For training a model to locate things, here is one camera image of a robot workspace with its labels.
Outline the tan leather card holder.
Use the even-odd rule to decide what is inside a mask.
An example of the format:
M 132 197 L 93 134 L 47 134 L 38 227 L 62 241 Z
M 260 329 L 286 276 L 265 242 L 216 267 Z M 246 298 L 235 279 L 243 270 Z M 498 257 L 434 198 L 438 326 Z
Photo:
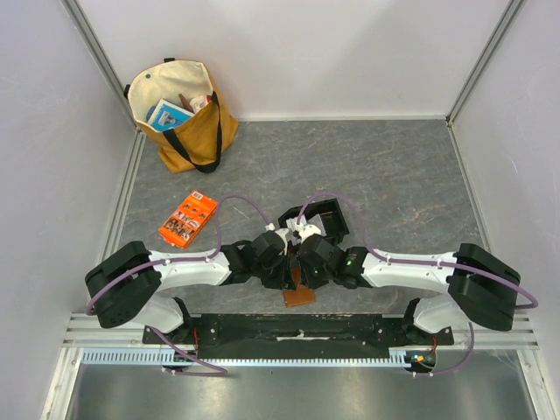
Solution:
M 309 289 L 305 286 L 302 282 L 301 277 L 301 269 L 295 268 L 292 269 L 291 272 L 291 279 L 294 284 L 294 289 L 284 289 L 283 290 L 283 299 L 285 306 L 288 308 L 297 307 L 302 305 L 310 305 L 316 301 L 316 296 L 313 290 Z

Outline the black card box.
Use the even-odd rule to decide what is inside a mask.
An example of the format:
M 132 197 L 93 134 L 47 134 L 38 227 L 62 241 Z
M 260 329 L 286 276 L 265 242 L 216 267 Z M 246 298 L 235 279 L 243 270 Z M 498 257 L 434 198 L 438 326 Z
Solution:
M 332 218 L 322 218 L 320 214 L 333 212 Z M 278 218 L 280 228 L 290 232 L 289 242 L 292 248 L 312 245 L 336 246 L 349 234 L 346 219 L 337 199 L 325 199 L 313 202 L 303 209 L 294 206 Z

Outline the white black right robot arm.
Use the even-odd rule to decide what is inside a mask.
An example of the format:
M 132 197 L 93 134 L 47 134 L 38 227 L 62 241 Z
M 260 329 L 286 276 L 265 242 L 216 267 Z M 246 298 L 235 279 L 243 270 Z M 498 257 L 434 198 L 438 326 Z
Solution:
M 343 250 L 314 234 L 297 259 L 312 289 L 333 281 L 347 289 L 405 287 L 435 292 L 410 302 L 400 326 L 410 344 L 421 344 L 443 328 L 472 322 L 486 329 L 512 328 L 520 274 L 482 247 L 463 243 L 455 253 L 389 254 L 365 247 Z

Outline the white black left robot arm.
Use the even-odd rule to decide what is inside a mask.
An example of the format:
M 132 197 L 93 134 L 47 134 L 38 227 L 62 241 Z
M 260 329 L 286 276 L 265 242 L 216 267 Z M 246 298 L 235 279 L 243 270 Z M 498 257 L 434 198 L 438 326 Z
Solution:
M 289 237 L 289 231 L 280 228 L 253 241 L 179 254 L 150 251 L 142 241 L 132 241 L 86 274 L 86 314 L 96 316 L 105 329 L 133 322 L 184 343 L 192 336 L 193 323 L 183 301 L 165 293 L 194 285 L 243 284 L 252 277 L 267 288 L 280 288 Z

